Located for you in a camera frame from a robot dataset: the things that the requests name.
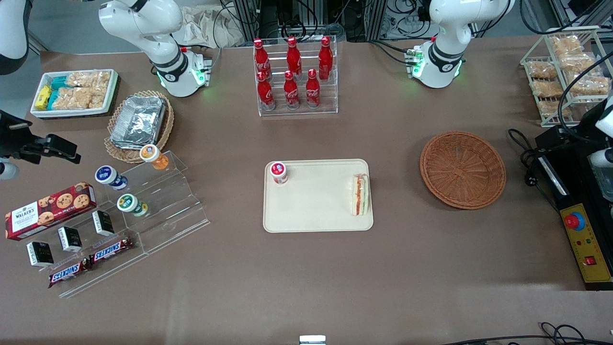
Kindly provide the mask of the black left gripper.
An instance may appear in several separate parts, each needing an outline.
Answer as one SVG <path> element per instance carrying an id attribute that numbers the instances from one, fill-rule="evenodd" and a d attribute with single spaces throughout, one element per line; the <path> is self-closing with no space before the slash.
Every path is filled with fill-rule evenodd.
<path id="1" fill-rule="evenodd" d="M 589 156 L 605 148 L 605 134 L 595 126 L 596 122 L 600 120 L 604 109 L 604 103 L 594 105 L 583 115 L 578 126 L 574 127 L 579 136 L 588 139 L 587 142 L 576 140 L 574 152 L 577 156 Z M 539 135 L 535 138 L 535 142 L 538 150 L 556 150 L 557 147 L 573 144 L 572 137 L 569 129 L 564 129 L 562 126 L 554 126 L 549 129 L 549 135 Z"/>

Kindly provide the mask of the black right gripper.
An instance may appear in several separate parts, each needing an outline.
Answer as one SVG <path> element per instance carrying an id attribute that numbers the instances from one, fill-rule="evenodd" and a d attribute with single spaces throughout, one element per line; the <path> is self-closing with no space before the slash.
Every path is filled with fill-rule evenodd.
<path id="1" fill-rule="evenodd" d="M 55 157 L 73 164 L 80 163 L 81 155 L 77 154 L 76 144 L 61 136 L 42 138 L 33 135 L 30 130 L 32 122 L 17 118 L 5 111 L 0 113 L 0 155 L 2 158 L 40 164 L 42 157 Z"/>

